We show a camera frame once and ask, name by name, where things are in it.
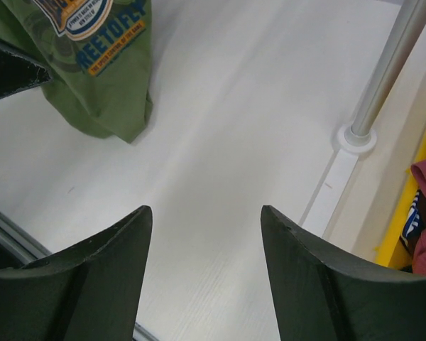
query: green t-shirt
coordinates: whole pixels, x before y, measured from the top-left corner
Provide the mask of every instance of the green t-shirt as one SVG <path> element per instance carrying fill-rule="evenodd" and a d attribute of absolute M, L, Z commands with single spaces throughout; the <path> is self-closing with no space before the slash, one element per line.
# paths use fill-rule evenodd
<path fill-rule="evenodd" d="M 50 66 L 43 93 L 75 128 L 128 143 L 145 128 L 150 0 L 0 0 L 0 38 Z"/>

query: shirt logo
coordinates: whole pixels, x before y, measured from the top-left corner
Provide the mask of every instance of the shirt logo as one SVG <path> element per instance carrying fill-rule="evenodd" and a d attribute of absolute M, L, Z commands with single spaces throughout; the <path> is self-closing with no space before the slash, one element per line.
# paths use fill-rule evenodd
<path fill-rule="evenodd" d="M 57 36 L 71 40 L 91 36 L 106 20 L 113 0 L 33 0 L 49 18 Z"/>

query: silver metal pole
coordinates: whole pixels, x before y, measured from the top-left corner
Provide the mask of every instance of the silver metal pole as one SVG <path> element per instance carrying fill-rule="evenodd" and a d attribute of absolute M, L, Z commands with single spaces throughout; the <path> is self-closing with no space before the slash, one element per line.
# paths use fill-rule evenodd
<path fill-rule="evenodd" d="M 365 90 L 351 134 L 346 134 L 349 143 L 368 141 L 371 127 L 425 25 L 426 0 L 405 0 Z"/>

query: green fabric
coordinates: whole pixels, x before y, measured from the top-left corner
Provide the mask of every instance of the green fabric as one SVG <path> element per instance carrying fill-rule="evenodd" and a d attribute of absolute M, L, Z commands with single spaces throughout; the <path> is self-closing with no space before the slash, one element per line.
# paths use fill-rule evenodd
<path fill-rule="evenodd" d="M 150 0 L 114 0 L 105 22 L 79 41 L 58 36 L 33 0 L 0 0 L 0 38 L 50 66 L 54 80 L 43 93 L 75 128 L 128 143 L 145 128 L 152 108 Z"/>

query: metal pole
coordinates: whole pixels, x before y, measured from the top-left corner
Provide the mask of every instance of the metal pole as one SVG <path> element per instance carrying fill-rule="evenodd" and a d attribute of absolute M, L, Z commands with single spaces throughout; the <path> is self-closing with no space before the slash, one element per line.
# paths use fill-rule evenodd
<path fill-rule="evenodd" d="M 371 127 L 425 25 L 426 0 L 405 0 L 346 134 L 349 143 L 367 143 Z"/>

